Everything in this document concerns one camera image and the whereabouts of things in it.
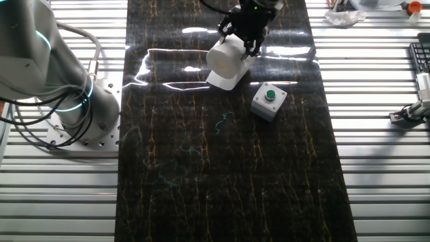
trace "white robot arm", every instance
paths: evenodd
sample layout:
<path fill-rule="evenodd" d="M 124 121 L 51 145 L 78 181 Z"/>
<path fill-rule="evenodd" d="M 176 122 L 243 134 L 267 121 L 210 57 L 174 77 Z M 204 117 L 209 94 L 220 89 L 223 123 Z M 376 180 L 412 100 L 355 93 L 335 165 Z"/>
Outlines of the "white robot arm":
<path fill-rule="evenodd" d="M 77 127 L 91 110 L 92 122 L 85 121 L 89 128 L 81 140 L 99 138 L 116 125 L 118 102 L 95 83 L 99 48 L 87 71 L 61 38 L 48 2 L 0 0 L 0 33 L 0 97 L 48 101 L 66 95 L 47 105 L 54 108 L 64 129 Z M 85 105 L 88 112 L 81 108 Z M 67 129 L 70 135 L 76 131 Z"/>
<path fill-rule="evenodd" d="M 430 76 L 428 73 L 417 74 L 418 101 L 405 106 L 401 111 L 391 113 L 391 123 L 401 121 L 422 122 L 430 116 Z"/>

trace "white paper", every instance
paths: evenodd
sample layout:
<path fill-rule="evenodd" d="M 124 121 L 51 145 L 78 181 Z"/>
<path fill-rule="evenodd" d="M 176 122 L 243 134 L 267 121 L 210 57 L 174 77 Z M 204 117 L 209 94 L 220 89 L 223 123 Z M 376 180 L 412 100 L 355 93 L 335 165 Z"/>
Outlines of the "white paper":
<path fill-rule="evenodd" d="M 325 17 L 335 26 L 347 27 L 356 24 L 358 21 L 366 19 L 366 13 L 364 11 L 344 11 L 333 13 L 327 11 Z"/>

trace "mounting plate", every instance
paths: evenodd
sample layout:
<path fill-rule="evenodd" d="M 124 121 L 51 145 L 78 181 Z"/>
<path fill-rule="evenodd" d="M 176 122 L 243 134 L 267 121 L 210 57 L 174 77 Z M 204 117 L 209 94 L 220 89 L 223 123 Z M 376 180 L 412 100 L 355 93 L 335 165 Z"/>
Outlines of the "mounting plate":
<path fill-rule="evenodd" d="M 110 91 L 115 96 L 118 104 L 121 106 L 121 90 L 122 86 L 119 84 L 114 85 L 113 81 L 109 81 L 108 79 L 99 79 L 96 81 L 96 85 Z M 53 125 L 58 125 L 58 127 L 62 127 L 60 118 L 55 113 L 51 115 L 50 119 Z M 70 135 L 65 131 L 59 131 L 49 126 L 48 135 L 46 136 L 46 142 L 51 143 L 55 140 L 56 144 L 60 144 L 70 139 Z M 101 137 L 97 140 L 91 140 L 85 142 L 83 140 L 77 141 L 76 143 L 63 147 L 63 150 L 66 151 L 114 151 L 118 152 L 120 143 L 120 117 L 116 121 L 116 125 L 114 128 L 105 136 Z"/>

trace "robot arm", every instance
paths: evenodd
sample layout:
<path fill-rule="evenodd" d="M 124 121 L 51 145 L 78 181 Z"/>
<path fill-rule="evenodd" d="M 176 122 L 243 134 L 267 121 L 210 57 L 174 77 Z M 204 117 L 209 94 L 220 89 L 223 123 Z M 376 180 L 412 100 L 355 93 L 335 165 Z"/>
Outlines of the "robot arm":
<path fill-rule="evenodd" d="M 392 123 L 400 121 L 422 122 L 425 117 L 430 116 L 430 77 L 428 73 L 417 74 L 417 88 L 419 100 L 405 106 L 401 111 L 391 113 Z"/>
<path fill-rule="evenodd" d="M 218 26 L 221 41 L 234 34 L 244 42 L 246 52 L 242 61 L 248 56 L 257 56 L 260 47 L 269 33 L 267 27 L 282 9 L 284 4 L 278 0 L 240 0 L 229 12 L 210 7 L 204 0 L 200 0 L 211 10 L 225 14 Z"/>
<path fill-rule="evenodd" d="M 0 33 L 0 97 L 46 101 L 67 95 L 48 106 L 71 136 L 77 128 L 70 127 L 89 124 L 83 140 L 103 137 L 116 125 L 120 108 L 114 95 L 95 83 L 97 61 L 85 69 L 62 39 L 46 0 L 0 1 Z M 83 106 L 89 106 L 92 123 Z"/>

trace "metal slat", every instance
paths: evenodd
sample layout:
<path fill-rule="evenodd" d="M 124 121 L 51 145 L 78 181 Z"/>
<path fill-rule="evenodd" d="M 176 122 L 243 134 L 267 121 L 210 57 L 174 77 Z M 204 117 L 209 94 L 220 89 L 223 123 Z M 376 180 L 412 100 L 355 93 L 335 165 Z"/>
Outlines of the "metal slat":
<path fill-rule="evenodd" d="M 348 188 L 383 188 L 383 187 L 430 187 L 429 174 L 344 174 Z"/>
<path fill-rule="evenodd" d="M 339 156 L 343 159 L 356 157 L 430 158 L 429 145 L 339 145 L 337 149 Z"/>
<path fill-rule="evenodd" d="M 0 242 L 114 242 L 113 236 L 2 235 Z"/>
<path fill-rule="evenodd" d="M 358 234 L 429 234 L 430 220 L 356 220 Z"/>
<path fill-rule="evenodd" d="M 0 218 L 102 217 L 115 219 L 115 204 L 0 203 Z"/>
<path fill-rule="evenodd" d="M 358 242 L 428 242 L 430 236 L 379 236 L 358 237 Z"/>
<path fill-rule="evenodd" d="M 115 220 L 0 219 L 0 235 L 113 235 Z"/>
<path fill-rule="evenodd" d="M 110 173 L 2 173 L 0 184 L 25 187 L 116 187 L 117 174 Z"/>
<path fill-rule="evenodd" d="M 430 217 L 430 204 L 352 204 L 351 209 L 360 214 L 354 219 Z"/>
<path fill-rule="evenodd" d="M 115 203 L 116 194 L 73 194 L 68 188 L 63 188 L 63 194 L 0 194 L 0 201 L 31 202 L 31 203 Z"/>

